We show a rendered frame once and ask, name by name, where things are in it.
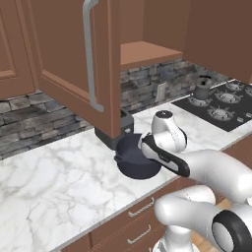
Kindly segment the open brown cabinet door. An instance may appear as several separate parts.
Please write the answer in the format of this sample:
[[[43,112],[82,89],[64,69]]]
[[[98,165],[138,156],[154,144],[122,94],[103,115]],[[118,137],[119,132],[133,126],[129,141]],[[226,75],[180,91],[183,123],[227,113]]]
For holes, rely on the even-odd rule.
[[[120,132],[119,0],[98,0],[91,10],[94,94],[103,112],[90,104],[83,2],[19,0],[31,70],[41,91],[115,138]]]

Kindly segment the dark grey pot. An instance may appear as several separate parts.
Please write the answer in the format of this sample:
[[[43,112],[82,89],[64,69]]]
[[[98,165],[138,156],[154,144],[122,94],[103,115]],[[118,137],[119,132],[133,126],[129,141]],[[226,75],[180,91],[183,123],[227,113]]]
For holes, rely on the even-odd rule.
[[[114,160],[127,177],[149,179],[159,173],[161,165],[143,155],[138,148],[140,137],[140,134],[129,134],[122,138],[116,146]]]

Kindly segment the white wall outlet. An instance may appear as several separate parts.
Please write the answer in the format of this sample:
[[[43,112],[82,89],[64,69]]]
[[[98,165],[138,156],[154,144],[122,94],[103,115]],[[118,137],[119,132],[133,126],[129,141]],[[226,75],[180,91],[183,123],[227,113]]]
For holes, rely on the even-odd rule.
[[[165,89],[166,89],[166,83],[161,83],[157,86],[156,102],[164,100]]]

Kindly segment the dark grey toaster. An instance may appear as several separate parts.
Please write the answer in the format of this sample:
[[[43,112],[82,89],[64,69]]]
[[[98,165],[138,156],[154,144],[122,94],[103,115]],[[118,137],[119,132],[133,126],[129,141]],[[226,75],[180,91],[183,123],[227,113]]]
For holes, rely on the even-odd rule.
[[[128,134],[134,133],[134,117],[125,109],[120,110],[120,135],[110,138],[99,129],[94,129],[95,135],[111,150],[115,150],[118,142]]]

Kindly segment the grey kettle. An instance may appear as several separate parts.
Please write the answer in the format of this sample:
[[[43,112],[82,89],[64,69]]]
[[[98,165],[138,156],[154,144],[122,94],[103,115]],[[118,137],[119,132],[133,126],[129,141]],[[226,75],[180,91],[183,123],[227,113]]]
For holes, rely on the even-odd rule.
[[[198,100],[206,100],[209,96],[212,77],[208,75],[200,75],[199,82],[196,84],[193,97]]]

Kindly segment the plain brown cabinet door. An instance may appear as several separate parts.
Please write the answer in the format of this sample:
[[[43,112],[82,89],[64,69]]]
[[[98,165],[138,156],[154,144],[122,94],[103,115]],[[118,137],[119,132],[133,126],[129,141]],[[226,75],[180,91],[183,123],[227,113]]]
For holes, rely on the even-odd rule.
[[[191,0],[183,58],[252,83],[252,0]]]

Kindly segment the black gas hob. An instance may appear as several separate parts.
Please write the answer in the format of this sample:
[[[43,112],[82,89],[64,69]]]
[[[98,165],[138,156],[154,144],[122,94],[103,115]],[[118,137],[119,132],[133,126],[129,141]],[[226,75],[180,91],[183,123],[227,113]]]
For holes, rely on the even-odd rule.
[[[252,84],[226,81],[211,88],[211,92],[206,101],[197,100],[190,94],[173,104],[226,132],[252,120],[245,116],[247,112],[252,114]],[[244,122],[238,122],[237,117],[244,118]]]

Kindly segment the brown drawer front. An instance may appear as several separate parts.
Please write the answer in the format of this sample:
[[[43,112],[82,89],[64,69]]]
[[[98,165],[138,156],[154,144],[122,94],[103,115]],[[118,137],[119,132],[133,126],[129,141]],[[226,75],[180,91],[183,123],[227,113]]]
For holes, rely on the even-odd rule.
[[[127,239],[133,240],[138,237],[148,229],[148,224],[152,227],[151,232],[136,243],[128,244]],[[127,225],[111,238],[108,238],[98,247],[94,247],[91,252],[152,252],[164,230],[165,227],[156,220],[154,212],[150,211],[139,220],[135,220],[132,224]]]
[[[152,197],[154,197],[156,200],[164,194],[177,191],[178,187],[179,179],[172,178],[168,182],[165,182],[164,184],[153,190],[147,196],[144,196],[141,200],[138,200],[136,204],[134,204],[132,207],[128,208],[121,214],[116,215],[107,222],[102,221],[101,224],[90,233],[90,241],[92,242],[92,247],[98,247],[98,245],[101,245],[108,238],[111,238],[113,235],[124,229],[127,225],[132,224],[134,221],[138,221],[146,213],[152,210],[154,208],[154,205],[133,218],[130,218],[128,216],[128,212],[135,213],[146,206],[152,200]]]

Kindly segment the brown base cabinet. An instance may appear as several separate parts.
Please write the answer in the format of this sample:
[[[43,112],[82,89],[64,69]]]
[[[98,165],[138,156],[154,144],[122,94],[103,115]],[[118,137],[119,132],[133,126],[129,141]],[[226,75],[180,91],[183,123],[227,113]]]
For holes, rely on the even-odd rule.
[[[224,152],[252,169],[252,133],[224,150]]]

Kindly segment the closed brown cabinet door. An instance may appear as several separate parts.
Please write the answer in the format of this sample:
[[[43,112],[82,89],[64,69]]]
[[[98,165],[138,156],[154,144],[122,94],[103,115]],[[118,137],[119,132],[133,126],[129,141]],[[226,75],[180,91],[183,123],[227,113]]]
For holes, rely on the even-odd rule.
[[[34,91],[16,0],[0,0],[0,99]]]

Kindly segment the brown wall cabinet with shelf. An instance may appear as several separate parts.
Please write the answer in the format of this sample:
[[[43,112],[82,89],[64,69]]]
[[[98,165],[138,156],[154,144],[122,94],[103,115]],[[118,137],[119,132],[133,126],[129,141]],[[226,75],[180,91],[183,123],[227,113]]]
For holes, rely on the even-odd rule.
[[[119,0],[122,71],[182,57],[191,0]]]

